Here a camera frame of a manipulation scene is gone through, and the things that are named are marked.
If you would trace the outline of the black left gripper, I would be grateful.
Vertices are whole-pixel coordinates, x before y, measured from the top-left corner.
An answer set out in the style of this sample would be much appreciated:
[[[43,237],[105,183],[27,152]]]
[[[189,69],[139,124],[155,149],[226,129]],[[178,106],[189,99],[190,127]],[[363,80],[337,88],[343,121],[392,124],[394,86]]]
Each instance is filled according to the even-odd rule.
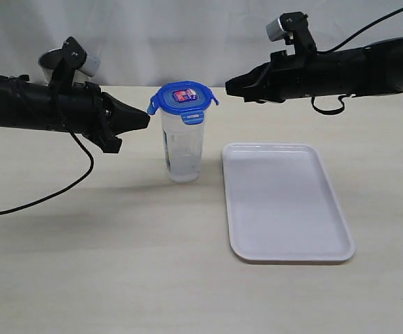
[[[91,82],[52,90],[52,103],[66,129],[82,134],[103,153],[117,154],[122,140],[116,135],[146,129],[150,116],[121,102]]]

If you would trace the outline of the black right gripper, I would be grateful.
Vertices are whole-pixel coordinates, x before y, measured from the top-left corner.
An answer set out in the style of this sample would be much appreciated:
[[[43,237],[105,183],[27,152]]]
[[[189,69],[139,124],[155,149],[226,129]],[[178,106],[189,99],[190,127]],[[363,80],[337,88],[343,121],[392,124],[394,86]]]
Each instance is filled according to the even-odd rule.
[[[226,81],[225,90],[229,96],[256,103],[322,96],[323,58],[276,51],[268,62]]]

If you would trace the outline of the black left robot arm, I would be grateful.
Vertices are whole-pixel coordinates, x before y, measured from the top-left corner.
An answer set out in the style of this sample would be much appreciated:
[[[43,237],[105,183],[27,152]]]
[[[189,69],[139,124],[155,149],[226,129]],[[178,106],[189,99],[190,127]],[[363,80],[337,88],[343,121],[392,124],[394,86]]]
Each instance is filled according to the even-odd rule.
[[[150,116],[91,82],[58,92],[24,75],[0,75],[0,127],[81,134],[101,151],[117,154],[121,134],[146,129]]]

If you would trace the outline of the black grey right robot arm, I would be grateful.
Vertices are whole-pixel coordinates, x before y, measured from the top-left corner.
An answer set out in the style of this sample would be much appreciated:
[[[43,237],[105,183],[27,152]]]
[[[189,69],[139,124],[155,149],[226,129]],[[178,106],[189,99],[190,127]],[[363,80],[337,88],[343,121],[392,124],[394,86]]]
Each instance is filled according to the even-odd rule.
[[[403,93],[403,38],[330,54],[276,51],[270,60],[226,81],[228,95],[245,102],[283,103],[306,97]]]

